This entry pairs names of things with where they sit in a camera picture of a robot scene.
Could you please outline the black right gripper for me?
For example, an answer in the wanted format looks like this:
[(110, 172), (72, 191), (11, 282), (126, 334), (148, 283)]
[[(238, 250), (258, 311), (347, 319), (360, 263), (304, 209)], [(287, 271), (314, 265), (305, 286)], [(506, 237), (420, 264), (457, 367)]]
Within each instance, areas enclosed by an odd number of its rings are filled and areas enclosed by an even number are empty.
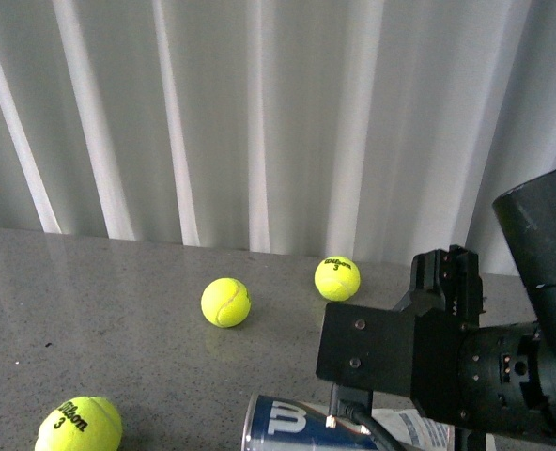
[(551, 431), (534, 324), (482, 327), (478, 256), (453, 245), (415, 256), (396, 307), (411, 319), (409, 397), (425, 416), (475, 431)]

